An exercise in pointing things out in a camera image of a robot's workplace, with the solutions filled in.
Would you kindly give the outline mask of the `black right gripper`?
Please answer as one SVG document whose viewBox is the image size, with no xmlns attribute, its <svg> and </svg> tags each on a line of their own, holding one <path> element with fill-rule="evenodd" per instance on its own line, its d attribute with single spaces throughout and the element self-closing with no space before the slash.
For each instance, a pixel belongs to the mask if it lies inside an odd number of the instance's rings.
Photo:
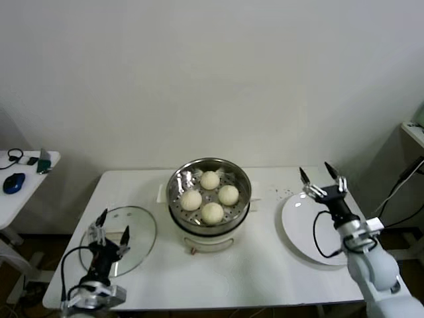
<svg viewBox="0 0 424 318">
<path fill-rule="evenodd" d="M 317 203 L 327 207 L 334 226 L 342 226 L 355 220 L 355 214 L 351 212 L 345 202 L 348 191 L 347 179 L 340 175 L 328 162 L 325 162 L 325 167 L 336 185 L 330 185 L 321 189 L 311 183 L 303 168 L 299 167 L 303 191 L 312 199 L 317 199 Z"/>
</svg>

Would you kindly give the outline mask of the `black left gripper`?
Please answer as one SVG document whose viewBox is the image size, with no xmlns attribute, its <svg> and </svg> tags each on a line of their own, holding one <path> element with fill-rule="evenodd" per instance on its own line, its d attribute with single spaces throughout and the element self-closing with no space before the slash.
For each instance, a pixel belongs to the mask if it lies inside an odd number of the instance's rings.
<svg viewBox="0 0 424 318">
<path fill-rule="evenodd" d="M 120 240 L 119 246 L 109 239 L 106 240 L 103 225 L 108 214 L 108 209 L 105 209 L 87 230 L 87 239 L 89 250 L 93 255 L 91 264 L 88 270 L 88 276 L 94 278 L 108 278 L 114 262 L 117 262 L 129 250 L 130 231 L 129 226 L 126 226 L 125 231 Z"/>
</svg>

